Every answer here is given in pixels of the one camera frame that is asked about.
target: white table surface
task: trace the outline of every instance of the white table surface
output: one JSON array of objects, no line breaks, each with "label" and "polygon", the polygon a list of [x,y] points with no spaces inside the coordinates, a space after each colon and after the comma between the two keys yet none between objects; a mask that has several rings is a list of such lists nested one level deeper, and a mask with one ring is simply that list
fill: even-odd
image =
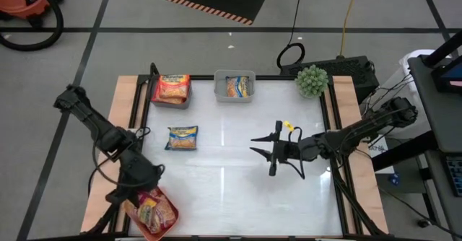
[{"label": "white table surface", "polygon": [[[159,186],[180,213],[167,235],[341,236],[327,160],[304,162],[305,180],[288,165],[270,177],[269,163],[249,149],[272,150],[250,140],[274,132],[276,120],[300,126],[304,137],[323,132],[319,99],[302,98],[292,81],[258,80],[251,103],[217,102],[213,81],[192,87],[187,110],[149,106],[143,155],[166,166]],[[197,150],[165,151],[169,126],[199,126]],[[133,222],[129,234],[141,235]]]}]

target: yellow cable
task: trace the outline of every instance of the yellow cable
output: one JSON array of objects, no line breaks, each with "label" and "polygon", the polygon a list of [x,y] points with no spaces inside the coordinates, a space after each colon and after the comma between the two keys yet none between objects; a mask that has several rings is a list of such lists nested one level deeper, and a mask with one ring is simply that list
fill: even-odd
[{"label": "yellow cable", "polygon": [[350,10],[352,10],[353,2],[354,2],[354,0],[351,0],[349,2],[348,11],[346,11],[346,16],[345,16],[345,21],[344,21],[344,29],[341,32],[340,56],[344,52],[345,28],[347,27],[347,20],[348,20],[349,12],[350,12]]}]

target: black hose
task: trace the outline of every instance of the black hose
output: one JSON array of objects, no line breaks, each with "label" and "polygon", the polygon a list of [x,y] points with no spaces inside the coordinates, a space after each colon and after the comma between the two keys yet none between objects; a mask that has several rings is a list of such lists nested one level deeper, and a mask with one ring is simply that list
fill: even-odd
[{"label": "black hose", "polygon": [[64,19],[63,13],[61,13],[61,10],[59,9],[58,3],[54,0],[46,1],[48,1],[48,3],[50,4],[51,9],[53,10],[56,16],[56,29],[53,31],[53,34],[48,39],[40,43],[20,45],[9,42],[0,34],[0,44],[4,45],[7,48],[17,51],[37,51],[52,46],[61,37],[61,34],[63,33]]}]

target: floor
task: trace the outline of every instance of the floor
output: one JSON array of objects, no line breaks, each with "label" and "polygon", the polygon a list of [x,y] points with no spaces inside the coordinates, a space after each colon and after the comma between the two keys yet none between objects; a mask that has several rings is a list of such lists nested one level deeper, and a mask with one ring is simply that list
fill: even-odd
[{"label": "floor", "polygon": [[[69,83],[81,84],[107,115],[119,75],[212,74],[250,69],[278,74],[297,0],[266,0],[251,27],[163,0],[65,0],[65,33],[51,48],[20,53],[0,47],[0,240],[77,235],[92,171],[87,129],[52,107]],[[349,0],[301,0],[294,41],[306,61],[335,58]],[[356,0],[345,56],[366,55],[379,82],[415,49],[436,48],[462,28],[459,0]],[[46,27],[54,26],[49,17]],[[38,41],[26,22],[0,22],[14,42]],[[297,53],[288,53],[290,63]],[[419,196],[405,197],[424,211]],[[383,196],[390,231],[398,236],[449,240],[430,227],[416,229],[401,204]]]}]

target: black equipment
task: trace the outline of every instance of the black equipment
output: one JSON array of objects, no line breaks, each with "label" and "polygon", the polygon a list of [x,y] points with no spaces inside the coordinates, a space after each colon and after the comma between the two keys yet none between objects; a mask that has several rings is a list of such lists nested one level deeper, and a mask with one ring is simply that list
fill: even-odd
[{"label": "black equipment", "polygon": [[56,98],[53,106],[61,112],[70,112],[75,115],[90,130],[94,141],[93,161],[98,170],[95,147],[112,162],[119,160],[121,163],[117,182],[102,173],[106,180],[116,184],[117,187],[106,196],[106,201],[111,203],[110,208],[97,225],[89,231],[89,233],[101,233],[123,201],[128,199],[133,205],[139,207],[137,192],[154,189],[165,166],[153,165],[141,154],[141,147],[135,133],[115,127],[93,109],[82,87],[69,85]]},{"label": "black equipment", "polygon": [[439,92],[462,94],[462,56],[457,57],[446,66],[440,63],[461,45],[462,31],[456,33],[429,56],[421,57],[425,66],[433,69],[433,82]]},{"label": "black equipment", "polygon": [[[411,103],[401,97],[393,98],[392,100],[384,103],[379,110],[370,113],[365,119],[360,120],[346,128],[339,131],[328,131],[326,133],[318,133],[311,137],[302,139],[302,129],[295,127],[294,130],[299,129],[300,135],[298,142],[291,141],[292,131],[289,133],[288,141],[280,140],[279,137],[282,131],[282,122],[276,122],[276,130],[259,139],[252,139],[251,141],[267,141],[273,142],[272,152],[251,147],[255,152],[258,152],[271,163],[269,168],[269,175],[276,175],[276,161],[279,164],[287,164],[292,166],[299,175],[305,179],[303,172],[302,161],[311,162],[319,156],[324,159],[331,159],[334,162],[331,164],[332,178],[334,184],[341,190],[341,192],[348,199],[352,208],[358,213],[360,219],[364,222],[367,230],[372,235],[385,235],[369,216],[362,209],[360,204],[354,198],[354,195],[347,188],[347,184],[341,178],[339,168],[336,166],[337,161],[340,163],[348,159],[348,156],[356,149],[361,140],[365,137],[373,135],[378,130],[386,126],[394,126],[403,128],[411,125],[417,119],[417,110]],[[300,161],[301,172],[291,163],[288,159],[297,159]]]},{"label": "black equipment", "polygon": [[379,86],[378,80],[375,77],[374,64],[367,60],[366,56],[338,58],[310,63],[300,63],[297,61],[294,64],[282,66],[280,68],[280,75],[296,76],[299,71],[311,65],[316,65],[318,68],[327,71],[327,74],[331,76],[351,76],[358,103],[365,100]]}]

